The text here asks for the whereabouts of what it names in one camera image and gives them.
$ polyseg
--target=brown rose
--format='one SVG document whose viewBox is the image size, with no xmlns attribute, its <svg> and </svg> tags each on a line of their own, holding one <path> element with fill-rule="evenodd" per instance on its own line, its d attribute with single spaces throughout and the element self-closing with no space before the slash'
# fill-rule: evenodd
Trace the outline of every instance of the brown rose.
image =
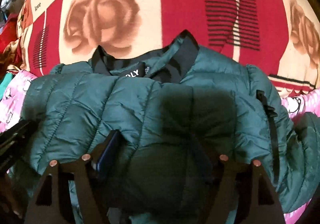
<svg viewBox="0 0 320 224">
<path fill-rule="evenodd" d="M 308 54 L 310 57 L 310 68 L 318 68 L 320 60 L 319 50 L 319 34 L 315 29 L 315 25 L 304 14 L 297 0 L 290 1 L 291 11 L 291 35 L 290 39 L 293 46 L 301 54 Z"/>
<path fill-rule="evenodd" d="M 124 55 L 141 25 L 135 0 L 73 0 L 63 30 L 73 53 L 88 54 L 97 45 Z"/>
</svg>

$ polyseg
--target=red cloth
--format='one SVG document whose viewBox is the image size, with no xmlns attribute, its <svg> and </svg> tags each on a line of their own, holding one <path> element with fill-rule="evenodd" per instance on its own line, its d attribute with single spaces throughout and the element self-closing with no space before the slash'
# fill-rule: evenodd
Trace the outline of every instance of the red cloth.
<svg viewBox="0 0 320 224">
<path fill-rule="evenodd" d="M 8 20 L 0 34 L 0 54 L 3 53 L 4 49 L 10 42 L 14 42 L 18 39 L 17 37 L 17 19 L 18 15 L 10 14 Z"/>
</svg>

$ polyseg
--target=jacket sleeve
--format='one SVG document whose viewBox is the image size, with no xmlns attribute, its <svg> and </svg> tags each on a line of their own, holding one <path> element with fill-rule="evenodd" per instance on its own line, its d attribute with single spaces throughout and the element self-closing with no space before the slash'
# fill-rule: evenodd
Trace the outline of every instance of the jacket sleeve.
<svg viewBox="0 0 320 224">
<path fill-rule="evenodd" d="M 248 65 L 247 70 L 250 96 L 255 96 L 257 90 L 264 91 L 268 105 L 274 107 L 278 114 L 274 120 L 280 172 L 279 182 L 274 186 L 284 213 L 292 212 L 311 199 L 320 182 L 320 119 L 314 114 L 305 113 L 294 127 L 268 77 L 255 66 Z"/>
</svg>

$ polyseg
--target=quilted jacket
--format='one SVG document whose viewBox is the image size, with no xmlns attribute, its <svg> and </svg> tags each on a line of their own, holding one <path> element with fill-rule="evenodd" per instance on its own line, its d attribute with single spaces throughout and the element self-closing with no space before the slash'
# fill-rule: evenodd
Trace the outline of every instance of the quilted jacket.
<svg viewBox="0 0 320 224">
<path fill-rule="evenodd" d="M 98 60 L 59 64 L 29 87 L 21 117 L 39 128 L 11 174 L 26 198 L 51 160 L 76 160 L 115 129 L 125 143 L 102 192 L 110 206 L 133 212 L 132 223 L 196 223 L 206 190 L 188 149 L 190 133 L 238 162 L 260 160 L 284 212 L 312 197 L 320 181 L 320 120 L 306 113 L 294 126 L 255 66 L 198 46 L 187 31 L 133 59 L 96 53 Z M 277 113 L 277 172 L 257 90 Z M 73 184 L 70 191 L 80 223 Z"/>
</svg>

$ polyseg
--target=copper screw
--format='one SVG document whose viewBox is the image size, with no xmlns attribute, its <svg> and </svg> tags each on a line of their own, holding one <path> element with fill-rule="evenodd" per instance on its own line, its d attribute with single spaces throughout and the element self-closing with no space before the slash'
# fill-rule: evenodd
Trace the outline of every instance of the copper screw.
<svg viewBox="0 0 320 224">
<path fill-rule="evenodd" d="M 253 165 L 256 167 L 259 167 L 261 165 L 261 162 L 259 160 L 253 160 Z"/>
<path fill-rule="evenodd" d="M 52 160 L 52 161 L 49 163 L 49 165 L 50 165 L 50 166 L 56 166 L 57 163 L 58 163 L 57 160 Z"/>
<path fill-rule="evenodd" d="M 219 158 L 221 161 L 228 161 L 229 160 L 229 157 L 227 155 L 220 155 Z"/>
<path fill-rule="evenodd" d="M 84 154 L 83 156 L 81 156 L 82 160 L 87 161 L 91 158 L 91 156 L 89 154 Z"/>
</svg>

